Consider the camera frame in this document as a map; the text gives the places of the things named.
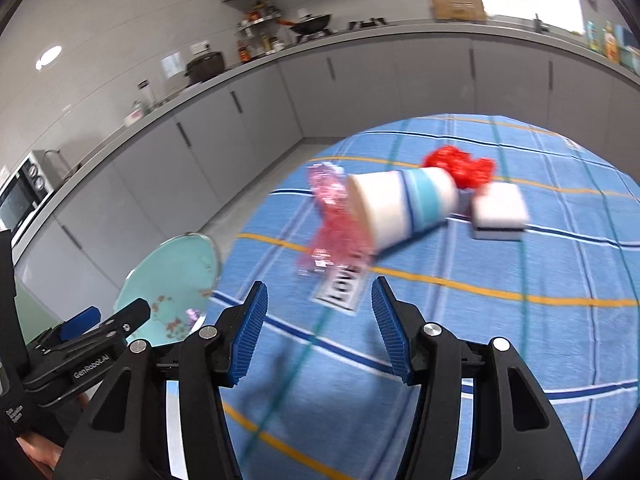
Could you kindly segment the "pink plastic wrapper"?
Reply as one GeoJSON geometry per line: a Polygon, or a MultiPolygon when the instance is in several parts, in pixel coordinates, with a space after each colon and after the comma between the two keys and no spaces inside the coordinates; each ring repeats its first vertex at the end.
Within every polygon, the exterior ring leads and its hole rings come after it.
{"type": "Polygon", "coordinates": [[[321,224],[299,260],[303,274],[325,274],[339,266],[367,266],[370,236],[357,220],[347,191],[347,174],[333,162],[316,162],[307,177],[321,224]]]}

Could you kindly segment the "white black sponge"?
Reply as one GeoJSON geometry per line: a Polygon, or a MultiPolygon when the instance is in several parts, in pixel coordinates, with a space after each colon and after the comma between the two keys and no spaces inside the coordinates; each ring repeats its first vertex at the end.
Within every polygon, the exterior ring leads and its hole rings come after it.
{"type": "Polygon", "coordinates": [[[490,182],[472,198],[473,236],[478,240],[520,240],[529,222],[520,188],[509,182],[490,182]]]}

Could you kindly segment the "purple snack wrapper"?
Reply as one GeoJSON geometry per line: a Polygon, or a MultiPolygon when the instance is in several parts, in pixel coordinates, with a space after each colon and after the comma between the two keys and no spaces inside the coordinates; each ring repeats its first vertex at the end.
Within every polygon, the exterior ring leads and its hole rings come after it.
{"type": "Polygon", "coordinates": [[[201,313],[198,310],[188,309],[186,310],[186,316],[189,319],[189,323],[193,326],[201,318],[201,313]]]}

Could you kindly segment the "grey kitchen cabinets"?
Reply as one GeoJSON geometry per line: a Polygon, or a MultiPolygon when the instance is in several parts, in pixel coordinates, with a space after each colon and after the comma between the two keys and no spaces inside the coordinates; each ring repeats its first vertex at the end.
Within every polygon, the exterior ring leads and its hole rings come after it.
{"type": "Polygon", "coordinates": [[[451,113],[514,118],[639,172],[639,79],[603,56],[506,27],[371,28],[229,70],[112,136],[14,245],[17,277],[56,316],[109,308],[156,245],[303,140],[451,113]]]}

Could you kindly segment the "white microwave oven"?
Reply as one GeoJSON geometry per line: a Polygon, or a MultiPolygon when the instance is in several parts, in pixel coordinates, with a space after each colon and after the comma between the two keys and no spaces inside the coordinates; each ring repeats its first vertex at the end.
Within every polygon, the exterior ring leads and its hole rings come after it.
{"type": "Polygon", "coordinates": [[[1,188],[1,229],[17,236],[61,183],[61,176],[46,152],[30,152],[1,188]]]}

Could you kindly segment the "glass jar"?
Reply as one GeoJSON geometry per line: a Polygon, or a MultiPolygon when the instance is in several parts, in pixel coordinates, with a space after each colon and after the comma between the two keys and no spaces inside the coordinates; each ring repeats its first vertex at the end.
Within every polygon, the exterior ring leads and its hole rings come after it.
{"type": "Polygon", "coordinates": [[[155,107],[155,96],[151,89],[150,83],[147,79],[142,80],[138,83],[138,89],[140,90],[143,96],[143,102],[145,105],[152,110],[155,107]]]}

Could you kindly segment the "striped paper cup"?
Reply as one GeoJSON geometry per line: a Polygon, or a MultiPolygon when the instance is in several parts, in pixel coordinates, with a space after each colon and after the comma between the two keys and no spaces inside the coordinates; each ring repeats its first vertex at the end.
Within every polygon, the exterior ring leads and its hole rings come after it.
{"type": "Polygon", "coordinates": [[[384,252],[444,221],[458,206],[458,188],[438,167],[351,174],[349,206],[375,252],[384,252]]]}

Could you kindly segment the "red plastic bag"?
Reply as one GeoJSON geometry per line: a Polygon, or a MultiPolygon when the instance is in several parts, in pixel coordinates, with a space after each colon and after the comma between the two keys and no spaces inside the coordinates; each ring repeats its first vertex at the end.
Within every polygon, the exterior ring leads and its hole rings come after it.
{"type": "Polygon", "coordinates": [[[478,190],[494,180],[496,163],[491,158],[474,158],[470,153],[447,144],[427,154],[422,167],[443,169],[454,179],[459,190],[478,190]]]}

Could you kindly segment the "black cooking pot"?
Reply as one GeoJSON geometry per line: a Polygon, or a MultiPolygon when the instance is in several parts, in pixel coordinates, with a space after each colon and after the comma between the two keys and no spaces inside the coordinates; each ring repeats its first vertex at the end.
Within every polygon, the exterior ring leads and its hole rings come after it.
{"type": "Polygon", "coordinates": [[[213,79],[226,70],[224,55],[219,51],[204,52],[186,64],[184,76],[190,86],[213,79]]]}

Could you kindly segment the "spice rack with bottles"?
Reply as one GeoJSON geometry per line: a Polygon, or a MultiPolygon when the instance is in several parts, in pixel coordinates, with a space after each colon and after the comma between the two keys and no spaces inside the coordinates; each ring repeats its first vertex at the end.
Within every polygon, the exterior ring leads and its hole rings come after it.
{"type": "Polygon", "coordinates": [[[281,11],[272,0],[256,0],[236,29],[240,62],[246,64],[282,51],[286,42],[278,34],[281,11]]]}

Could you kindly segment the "black wok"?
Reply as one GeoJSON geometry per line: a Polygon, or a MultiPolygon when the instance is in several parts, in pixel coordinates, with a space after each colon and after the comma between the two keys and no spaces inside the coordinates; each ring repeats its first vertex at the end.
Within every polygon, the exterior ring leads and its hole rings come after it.
{"type": "Polygon", "coordinates": [[[279,18],[277,23],[291,29],[291,32],[296,35],[295,43],[301,44],[305,41],[331,36],[333,34],[329,28],[331,18],[331,14],[307,15],[297,22],[279,18]]]}

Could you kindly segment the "wooden cutting board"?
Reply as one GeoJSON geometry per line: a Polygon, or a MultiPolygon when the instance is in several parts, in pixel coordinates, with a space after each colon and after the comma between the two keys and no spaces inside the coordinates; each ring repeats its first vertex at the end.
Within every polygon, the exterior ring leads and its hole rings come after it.
{"type": "Polygon", "coordinates": [[[431,0],[431,5],[436,21],[487,21],[483,0],[431,0]]]}

